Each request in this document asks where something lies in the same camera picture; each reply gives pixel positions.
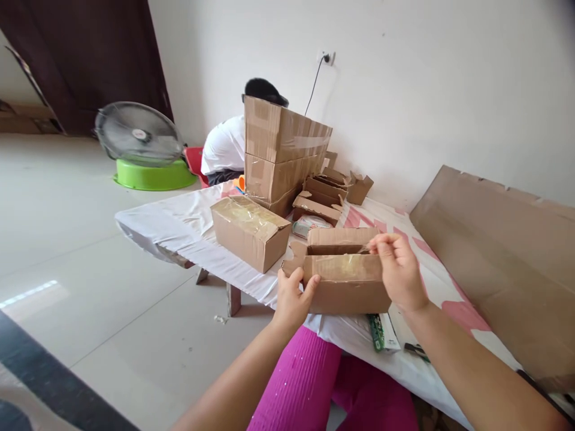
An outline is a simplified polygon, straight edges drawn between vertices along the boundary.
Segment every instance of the pink leggings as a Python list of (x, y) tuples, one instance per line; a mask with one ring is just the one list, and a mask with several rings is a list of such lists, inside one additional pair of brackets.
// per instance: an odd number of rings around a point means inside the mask
[(330, 400), (347, 412), (338, 430), (417, 430), (407, 389), (303, 326), (289, 342), (248, 430), (325, 430)]

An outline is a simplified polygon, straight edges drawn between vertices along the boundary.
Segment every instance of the hand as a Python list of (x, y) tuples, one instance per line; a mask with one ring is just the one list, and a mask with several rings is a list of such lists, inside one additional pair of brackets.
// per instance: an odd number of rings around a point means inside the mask
[(370, 241), (369, 248), (371, 254), (379, 254), (383, 284), (401, 311), (418, 311), (429, 304), (421, 283), (419, 262), (403, 236), (396, 233), (376, 235)]
[(310, 312), (311, 300), (321, 280), (314, 275), (307, 283), (305, 290), (299, 290), (299, 282), (304, 278), (303, 268), (296, 269), (291, 277), (286, 277), (283, 269), (277, 273), (277, 308), (272, 323), (281, 330), (288, 332), (292, 337), (301, 325), (304, 324)]

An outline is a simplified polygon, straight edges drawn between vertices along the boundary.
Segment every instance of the wooden table leg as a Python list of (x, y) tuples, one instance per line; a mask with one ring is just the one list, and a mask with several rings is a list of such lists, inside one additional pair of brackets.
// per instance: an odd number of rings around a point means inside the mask
[(233, 317), (241, 308), (241, 290), (226, 283), (228, 291), (228, 317)]
[(209, 272), (206, 271), (204, 268), (199, 269), (198, 278), (196, 278), (196, 284), (200, 284), (208, 277)]

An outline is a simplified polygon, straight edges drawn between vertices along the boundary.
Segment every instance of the green plastic tub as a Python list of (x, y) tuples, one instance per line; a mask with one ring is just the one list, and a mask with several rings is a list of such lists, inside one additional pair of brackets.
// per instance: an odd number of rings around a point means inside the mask
[(133, 165), (124, 160), (116, 160), (117, 174), (114, 181), (121, 186), (135, 190), (163, 192), (166, 190), (183, 189), (191, 186), (198, 179), (187, 169), (183, 160), (162, 168), (148, 168)]

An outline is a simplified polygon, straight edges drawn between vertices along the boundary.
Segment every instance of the black hair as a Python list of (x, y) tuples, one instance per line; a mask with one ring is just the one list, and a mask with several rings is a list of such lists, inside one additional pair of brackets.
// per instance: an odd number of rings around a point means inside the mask
[(267, 80), (263, 78), (252, 78), (246, 84), (244, 95), (262, 99), (276, 105), (287, 108), (288, 100)]

